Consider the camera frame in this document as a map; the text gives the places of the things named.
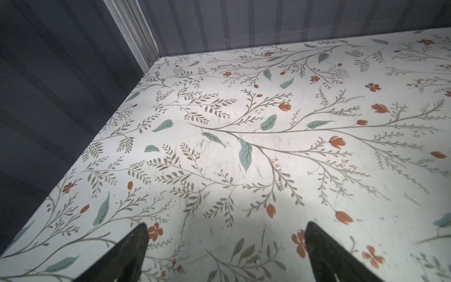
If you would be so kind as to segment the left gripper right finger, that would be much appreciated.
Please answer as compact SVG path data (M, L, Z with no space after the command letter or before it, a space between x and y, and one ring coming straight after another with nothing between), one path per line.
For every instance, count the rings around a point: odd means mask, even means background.
M382 282L314 222L307 224L305 244L317 282Z

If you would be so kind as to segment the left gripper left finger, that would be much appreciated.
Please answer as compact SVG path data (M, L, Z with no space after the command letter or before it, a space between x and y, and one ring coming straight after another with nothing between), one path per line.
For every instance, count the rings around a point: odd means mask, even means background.
M148 228L141 223L75 281L137 282L142 274L148 244Z

